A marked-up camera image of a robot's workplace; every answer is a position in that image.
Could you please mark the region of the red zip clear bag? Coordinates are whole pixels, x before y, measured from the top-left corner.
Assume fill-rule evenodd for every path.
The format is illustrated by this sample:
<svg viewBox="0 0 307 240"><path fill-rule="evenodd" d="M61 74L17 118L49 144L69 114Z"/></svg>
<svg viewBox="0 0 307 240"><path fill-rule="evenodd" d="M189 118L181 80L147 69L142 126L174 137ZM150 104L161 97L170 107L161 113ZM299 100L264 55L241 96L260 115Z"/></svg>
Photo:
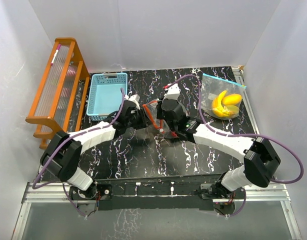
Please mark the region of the red zip clear bag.
<svg viewBox="0 0 307 240"><path fill-rule="evenodd" d="M158 119L158 102L159 99L154 99L146 104L143 104L144 112L146 116L151 121L153 127L166 139L178 138L177 134L170 130L166 121L163 119Z"/></svg>

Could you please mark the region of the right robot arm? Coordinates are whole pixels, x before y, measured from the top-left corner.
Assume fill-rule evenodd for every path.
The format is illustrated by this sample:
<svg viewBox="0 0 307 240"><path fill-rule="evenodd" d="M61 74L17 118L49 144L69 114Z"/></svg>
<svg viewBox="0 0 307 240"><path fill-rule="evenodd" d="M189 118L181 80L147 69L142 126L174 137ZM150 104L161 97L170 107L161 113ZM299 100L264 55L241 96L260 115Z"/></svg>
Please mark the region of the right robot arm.
<svg viewBox="0 0 307 240"><path fill-rule="evenodd" d="M203 121L190 117L175 99L159 100L157 118L166 122L180 140L205 145L234 157L242 166L223 173L208 189L208 195L229 198L235 190L247 185L266 188L281 159L268 139L260 136L233 136L218 132Z"/></svg>

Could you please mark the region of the light blue plastic basket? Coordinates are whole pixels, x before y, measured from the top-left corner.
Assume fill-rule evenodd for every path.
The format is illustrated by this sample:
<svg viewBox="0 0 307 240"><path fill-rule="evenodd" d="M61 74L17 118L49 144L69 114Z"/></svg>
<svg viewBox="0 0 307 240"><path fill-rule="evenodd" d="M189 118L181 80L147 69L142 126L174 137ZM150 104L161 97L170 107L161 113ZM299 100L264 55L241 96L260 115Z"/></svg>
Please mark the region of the light blue plastic basket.
<svg viewBox="0 0 307 240"><path fill-rule="evenodd" d="M125 72L96 73L91 78L86 115L93 122L105 119L117 111L128 91Z"/></svg>

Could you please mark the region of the blue zip clear bag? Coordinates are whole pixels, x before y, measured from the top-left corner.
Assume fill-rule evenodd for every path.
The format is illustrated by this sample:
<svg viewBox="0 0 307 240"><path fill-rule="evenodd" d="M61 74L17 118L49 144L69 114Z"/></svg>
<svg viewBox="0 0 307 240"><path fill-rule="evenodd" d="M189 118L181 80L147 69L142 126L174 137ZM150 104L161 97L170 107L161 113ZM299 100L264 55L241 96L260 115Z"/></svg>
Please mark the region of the blue zip clear bag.
<svg viewBox="0 0 307 240"><path fill-rule="evenodd" d="M202 75L201 108L220 120L239 116L246 86L208 74Z"/></svg>

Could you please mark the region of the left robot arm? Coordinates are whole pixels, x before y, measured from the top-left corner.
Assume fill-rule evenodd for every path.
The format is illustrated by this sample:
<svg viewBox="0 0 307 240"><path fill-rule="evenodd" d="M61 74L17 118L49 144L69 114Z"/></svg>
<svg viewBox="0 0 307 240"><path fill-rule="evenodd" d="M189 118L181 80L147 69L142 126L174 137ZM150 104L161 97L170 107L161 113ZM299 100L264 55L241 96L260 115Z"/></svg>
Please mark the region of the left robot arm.
<svg viewBox="0 0 307 240"><path fill-rule="evenodd" d="M42 169L50 172L61 182L73 185L85 199L96 196L94 180L79 167L80 156L87 150L122 136L128 128L147 127L149 119L140 107L137 95L125 99L118 111L89 128L66 133L58 131L40 158Z"/></svg>

